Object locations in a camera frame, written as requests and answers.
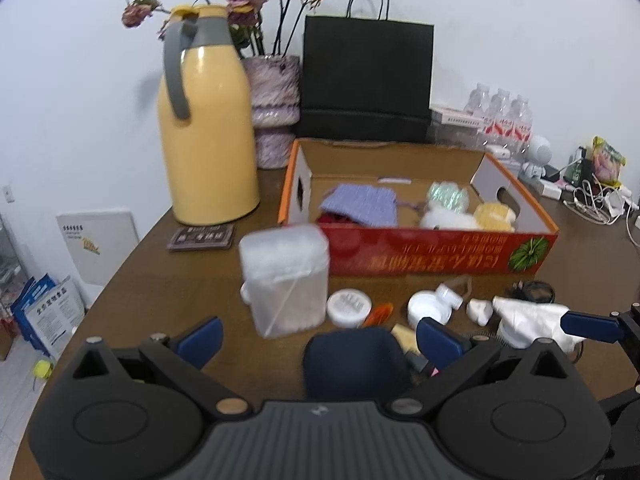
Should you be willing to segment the lavender drawstring pouch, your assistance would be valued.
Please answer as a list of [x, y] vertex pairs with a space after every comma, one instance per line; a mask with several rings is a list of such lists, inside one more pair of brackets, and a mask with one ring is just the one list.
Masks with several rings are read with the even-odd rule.
[[420, 212], [423, 206], [424, 203], [400, 200], [391, 188], [341, 183], [326, 193], [320, 211], [341, 214], [369, 228], [397, 228], [399, 208]]

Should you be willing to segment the clear cotton swab box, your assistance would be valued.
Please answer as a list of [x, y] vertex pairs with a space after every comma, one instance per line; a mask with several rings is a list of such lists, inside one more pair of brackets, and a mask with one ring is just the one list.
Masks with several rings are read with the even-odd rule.
[[326, 320], [329, 241], [318, 226], [298, 224], [242, 237], [241, 296], [265, 339], [312, 330]]

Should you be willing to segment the white fluffy item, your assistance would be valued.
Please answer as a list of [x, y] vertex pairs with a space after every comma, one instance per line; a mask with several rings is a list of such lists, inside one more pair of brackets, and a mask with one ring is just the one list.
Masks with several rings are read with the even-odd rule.
[[472, 214], [436, 206], [427, 208], [420, 220], [420, 228], [444, 231], [479, 231], [480, 225]]

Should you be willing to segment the water bottle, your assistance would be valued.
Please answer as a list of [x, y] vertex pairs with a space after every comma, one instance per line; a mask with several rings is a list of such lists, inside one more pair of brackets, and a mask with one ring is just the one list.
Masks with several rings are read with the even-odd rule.
[[477, 84], [471, 91], [464, 111], [478, 119], [485, 119], [490, 104], [490, 91], [487, 84]]
[[506, 142], [513, 155], [521, 153], [526, 148], [533, 127], [533, 112], [529, 107], [528, 99], [519, 94], [512, 101], [508, 113], [509, 129], [506, 130]]
[[512, 127], [510, 112], [510, 92], [499, 88], [491, 97], [484, 116], [485, 141], [500, 144], [508, 136]]

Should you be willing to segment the green iridescent bag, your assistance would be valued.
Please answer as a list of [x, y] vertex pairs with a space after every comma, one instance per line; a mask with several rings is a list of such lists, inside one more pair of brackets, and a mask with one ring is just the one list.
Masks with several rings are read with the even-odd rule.
[[434, 182], [427, 191], [426, 204], [430, 209], [444, 208], [458, 214], [465, 214], [469, 208], [469, 194], [456, 182]]

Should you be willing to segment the purple textured vase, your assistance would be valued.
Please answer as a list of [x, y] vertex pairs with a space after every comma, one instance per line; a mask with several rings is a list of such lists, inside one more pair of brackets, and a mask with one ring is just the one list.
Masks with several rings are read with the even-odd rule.
[[259, 169], [288, 166], [299, 122], [300, 58], [264, 55], [242, 61], [252, 99], [256, 162]]

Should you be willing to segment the white plastic bag item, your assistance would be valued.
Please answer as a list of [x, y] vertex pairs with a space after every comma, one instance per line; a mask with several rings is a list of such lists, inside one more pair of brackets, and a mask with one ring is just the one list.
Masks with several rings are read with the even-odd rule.
[[553, 339], [564, 353], [573, 352], [584, 338], [562, 330], [561, 318], [570, 309], [562, 304], [535, 304], [495, 297], [492, 307], [499, 315], [497, 335], [515, 349], [526, 349], [536, 339]]

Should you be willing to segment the middle water bottle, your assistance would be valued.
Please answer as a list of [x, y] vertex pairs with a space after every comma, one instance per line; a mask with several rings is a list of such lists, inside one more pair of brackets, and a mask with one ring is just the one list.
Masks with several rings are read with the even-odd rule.
[[491, 97], [484, 116], [485, 141], [500, 144], [508, 136], [512, 127], [510, 112], [510, 92], [499, 88]]

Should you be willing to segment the black paper shopping bag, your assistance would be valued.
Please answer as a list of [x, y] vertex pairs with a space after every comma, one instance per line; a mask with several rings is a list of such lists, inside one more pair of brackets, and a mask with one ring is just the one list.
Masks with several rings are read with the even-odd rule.
[[308, 16], [296, 136], [419, 143], [431, 125], [434, 27], [378, 17]]

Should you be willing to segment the white small bottle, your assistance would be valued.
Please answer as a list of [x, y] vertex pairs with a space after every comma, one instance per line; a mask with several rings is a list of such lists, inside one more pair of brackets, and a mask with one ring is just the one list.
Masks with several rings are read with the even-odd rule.
[[424, 318], [431, 318], [439, 324], [447, 325], [452, 312], [463, 304], [463, 298], [444, 284], [440, 284], [434, 292], [421, 290], [411, 296], [408, 301], [408, 323], [416, 330]]

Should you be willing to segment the white power adapter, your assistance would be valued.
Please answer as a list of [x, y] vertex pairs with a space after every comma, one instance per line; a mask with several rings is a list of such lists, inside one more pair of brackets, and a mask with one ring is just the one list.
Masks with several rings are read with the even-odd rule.
[[534, 179], [533, 188], [538, 195], [550, 198], [550, 200], [560, 200], [562, 197], [562, 188], [544, 179]]

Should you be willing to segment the right water bottle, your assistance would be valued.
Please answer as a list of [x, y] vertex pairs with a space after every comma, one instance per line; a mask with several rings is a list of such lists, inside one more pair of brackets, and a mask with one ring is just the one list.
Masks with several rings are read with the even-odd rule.
[[526, 148], [533, 127], [533, 112], [529, 107], [528, 99], [519, 94], [512, 101], [508, 113], [509, 129], [506, 130], [506, 142], [513, 155], [521, 153]]

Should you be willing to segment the white booklet against wall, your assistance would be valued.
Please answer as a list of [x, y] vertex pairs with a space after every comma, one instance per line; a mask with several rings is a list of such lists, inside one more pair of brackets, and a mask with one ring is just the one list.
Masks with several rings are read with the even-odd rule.
[[56, 222], [80, 278], [105, 286], [139, 243], [126, 209], [66, 212]]

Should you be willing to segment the dark navy cloth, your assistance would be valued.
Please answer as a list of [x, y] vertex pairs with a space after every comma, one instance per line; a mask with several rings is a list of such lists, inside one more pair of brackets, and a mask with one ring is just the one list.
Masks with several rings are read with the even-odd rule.
[[405, 352], [383, 327], [313, 336], [304, 350], [302, 367], [308, 400], [385, 404], [412, 387]]

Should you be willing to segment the white round cream jar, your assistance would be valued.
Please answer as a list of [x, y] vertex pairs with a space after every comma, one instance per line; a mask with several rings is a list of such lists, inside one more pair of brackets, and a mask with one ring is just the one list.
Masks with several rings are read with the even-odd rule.
[[337, 290], [326, 302], [326, 314], [338, 328], [360, 327], [371, 310], [371, 299], [361, 290], [353, 288]]

